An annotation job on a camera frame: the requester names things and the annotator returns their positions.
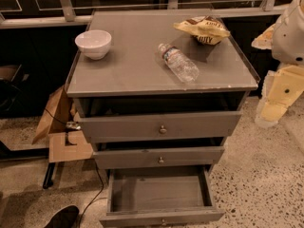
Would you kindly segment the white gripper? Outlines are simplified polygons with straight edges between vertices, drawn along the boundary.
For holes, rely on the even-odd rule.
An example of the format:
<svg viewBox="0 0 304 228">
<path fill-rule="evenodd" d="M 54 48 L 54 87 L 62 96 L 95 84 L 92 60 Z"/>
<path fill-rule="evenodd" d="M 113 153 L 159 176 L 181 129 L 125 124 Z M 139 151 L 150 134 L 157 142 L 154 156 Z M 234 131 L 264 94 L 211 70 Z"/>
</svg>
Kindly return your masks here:
<svg viewBox="0 0 304 228">
<path fill-rule="evenodd" d="M 254 39 L 251 46 L 257 49 L 271 49 L 274 28 L 275 25 L 266 28 Z M 304 66 L 281 64 L 277 71 L 269 70 L 256 108 L 255 123 L 263 128 L 276 125 L 303 92 Z"/>
</svg>

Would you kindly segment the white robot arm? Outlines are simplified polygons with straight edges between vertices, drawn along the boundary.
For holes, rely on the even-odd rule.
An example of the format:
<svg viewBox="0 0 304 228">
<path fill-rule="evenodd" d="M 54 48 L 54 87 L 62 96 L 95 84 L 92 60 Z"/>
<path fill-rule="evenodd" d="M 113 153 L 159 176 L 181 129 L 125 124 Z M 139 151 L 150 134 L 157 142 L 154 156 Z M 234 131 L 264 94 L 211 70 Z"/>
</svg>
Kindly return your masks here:
<svg viewBox="0 0 304 228">
<path fill-rule="evenodd" d="M 293 0 L 276 22 L 252 42 L 253 48 L 269 49 L 279 61 L 276 71 L 264 78 L 255 122 L 276 125 L 304 92 L 304 0 Z"/>
</svg>

